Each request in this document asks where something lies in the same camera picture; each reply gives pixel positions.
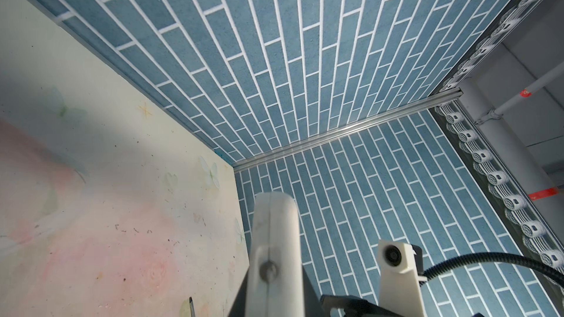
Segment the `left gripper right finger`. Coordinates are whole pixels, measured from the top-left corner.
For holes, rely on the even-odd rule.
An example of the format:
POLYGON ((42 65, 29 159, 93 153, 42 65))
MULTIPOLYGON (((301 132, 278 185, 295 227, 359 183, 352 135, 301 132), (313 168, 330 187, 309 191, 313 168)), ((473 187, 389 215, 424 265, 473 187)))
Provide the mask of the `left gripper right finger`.
POLYGON ((302 273, 305 317, 326 317, 327 314, 323 310, 320 298, 317 296, 304 268, 302 268, 302 273))

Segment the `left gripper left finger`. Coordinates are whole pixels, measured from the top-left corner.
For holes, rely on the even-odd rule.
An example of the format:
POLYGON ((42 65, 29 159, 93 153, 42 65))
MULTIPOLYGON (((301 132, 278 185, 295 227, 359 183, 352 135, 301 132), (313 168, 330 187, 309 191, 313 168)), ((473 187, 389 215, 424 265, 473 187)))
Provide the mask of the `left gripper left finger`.
POLYGON ((246 272, 245 277, 239 287, 235 300, 230 308, 227 317, 244 317, 245 316, 245 306, 246 306, 246 296, 247 296, 247 284, 248 284, 248 272, 246 272))

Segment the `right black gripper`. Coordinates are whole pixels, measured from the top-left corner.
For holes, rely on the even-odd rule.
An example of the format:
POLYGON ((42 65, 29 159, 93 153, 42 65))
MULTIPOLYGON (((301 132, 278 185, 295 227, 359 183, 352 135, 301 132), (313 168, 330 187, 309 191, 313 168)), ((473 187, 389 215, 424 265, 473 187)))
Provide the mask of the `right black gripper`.
POLYGON ((345 316, 371 316, 371 317, 393 317, 398 314, 372 304, 368 300, 354 296, 331 296, 322 295, 320 298, 323 311, 330 316, 332 310, 343 310, 345 316))

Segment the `white remote control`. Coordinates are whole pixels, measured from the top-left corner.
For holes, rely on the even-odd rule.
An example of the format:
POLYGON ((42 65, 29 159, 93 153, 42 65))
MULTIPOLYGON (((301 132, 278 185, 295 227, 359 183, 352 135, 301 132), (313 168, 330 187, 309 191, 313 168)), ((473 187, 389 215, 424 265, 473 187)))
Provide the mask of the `white remote control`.
POLYGON ((283 192, 255 197, 246 316, 305 316, 299 214, 283 192))

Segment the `orange handled screwdriver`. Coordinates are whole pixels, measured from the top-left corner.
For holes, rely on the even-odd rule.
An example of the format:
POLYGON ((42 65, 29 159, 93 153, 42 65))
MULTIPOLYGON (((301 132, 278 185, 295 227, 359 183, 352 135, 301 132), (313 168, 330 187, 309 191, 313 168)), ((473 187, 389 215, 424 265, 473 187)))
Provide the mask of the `orange handled screwdriver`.
POLYGON ((189 297, 189 312, 190 312, 191 317, 196 317, 194 302, 193 302, 193 298, 191 296, 189 297))

